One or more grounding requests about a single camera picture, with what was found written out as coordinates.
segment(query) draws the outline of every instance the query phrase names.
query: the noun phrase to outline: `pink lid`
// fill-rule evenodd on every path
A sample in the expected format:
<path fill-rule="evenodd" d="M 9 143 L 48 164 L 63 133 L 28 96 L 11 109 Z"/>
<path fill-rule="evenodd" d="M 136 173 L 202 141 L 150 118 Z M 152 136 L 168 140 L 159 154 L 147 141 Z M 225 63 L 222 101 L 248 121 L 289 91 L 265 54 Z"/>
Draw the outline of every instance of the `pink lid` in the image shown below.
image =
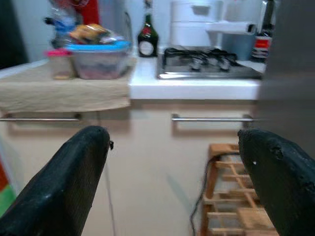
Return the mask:
<path fill-rule="evenodd" d="M 72 52 L 64 48 L 59 48 L 55 50 L 46 51 L 45 55 L 48 57 L 65 57 L 72 55 Z"/>

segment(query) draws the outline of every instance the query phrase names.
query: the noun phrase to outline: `gas stove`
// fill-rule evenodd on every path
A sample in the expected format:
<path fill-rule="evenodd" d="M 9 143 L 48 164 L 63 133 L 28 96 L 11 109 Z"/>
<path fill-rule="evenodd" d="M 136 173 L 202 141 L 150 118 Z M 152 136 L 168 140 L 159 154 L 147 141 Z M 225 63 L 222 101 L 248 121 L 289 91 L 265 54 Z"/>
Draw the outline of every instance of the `gas stove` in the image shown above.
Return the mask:
<path fill-rule="evenodd" d="M 261 73 L 237 63 L 236 54 L 167 48 L 157 59 L 159 79 L 261 79 Z"/>

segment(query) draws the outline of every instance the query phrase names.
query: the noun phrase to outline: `beige towel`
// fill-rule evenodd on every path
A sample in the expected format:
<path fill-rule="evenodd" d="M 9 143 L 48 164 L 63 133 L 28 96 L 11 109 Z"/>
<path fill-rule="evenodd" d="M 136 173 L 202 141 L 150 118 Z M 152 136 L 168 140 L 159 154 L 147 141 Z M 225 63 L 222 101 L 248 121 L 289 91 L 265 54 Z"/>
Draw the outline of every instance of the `beige towel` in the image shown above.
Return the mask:
<path fill-rule="evenodd" d="M 18 112 L 90 112 L 130 105 L 127 73 L 116 80 L 52 79 L 49 64 L 0 80 L 0 109 Z"/>

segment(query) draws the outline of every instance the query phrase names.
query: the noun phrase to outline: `black cable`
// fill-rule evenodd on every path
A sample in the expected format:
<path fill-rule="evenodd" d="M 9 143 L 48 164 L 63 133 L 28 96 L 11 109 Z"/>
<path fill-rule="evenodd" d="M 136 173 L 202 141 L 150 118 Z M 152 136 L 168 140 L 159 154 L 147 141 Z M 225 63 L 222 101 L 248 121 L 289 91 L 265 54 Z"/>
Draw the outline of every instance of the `black cable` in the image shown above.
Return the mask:
<path fill-rule="evenodd" d="M 205 168 L 205 173 L 204 173 L 204 179 L 203 179 L 203 183 L 202 183 L 202 188 L 201 188 L 201 191 L 200 191 L 200 195 L 195 203 L 195 206 L 194 206 L 194 209 L 189 217 L 189 220 L 190 220 L 190 224 L 191 224 L 191 229 L 192 229 L 192 235 L 193 236 L 196 236 L 196 229 L 195 229 L 195 225 L 193 223 L 193 218 L 197 212 L 197 209 L 198 209 L 198 206 L 202 200 L 202 197 L 203 197 L 203 194 L 206 190 L 206 186 L 207 186 L 207 175 L 208 175 L 208 169 L 209 169 L 209 166 L 211 163 L 215 162 L 215 161 L 218 161 L 221 159 L 221 157 L 225 156 L 225 155 L 238 155 L 239 153 L 238 152 L 230 152 L 230 153 L 222 153 L 222 154 L 219 154 L 219 155 L 216 155 L 214 156 L 213 158 L 211 158 L 208 162 L 207 162 L 207 165 L 206 165 L 206 168 Z"/>

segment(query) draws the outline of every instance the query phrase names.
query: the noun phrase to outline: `blue lid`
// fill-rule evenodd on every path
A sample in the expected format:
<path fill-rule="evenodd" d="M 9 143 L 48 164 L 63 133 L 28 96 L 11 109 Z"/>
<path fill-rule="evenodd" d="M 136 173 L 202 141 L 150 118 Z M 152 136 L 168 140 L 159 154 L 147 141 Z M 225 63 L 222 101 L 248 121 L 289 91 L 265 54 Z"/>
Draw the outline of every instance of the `blue lid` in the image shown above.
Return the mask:
<path fill-rule="evenodd" d="M 119 51 L 130 46 L 129 41 L 116 41 L 113 44 L 85 45 L 71 44 L 66 47 L 70 51 Z"/>

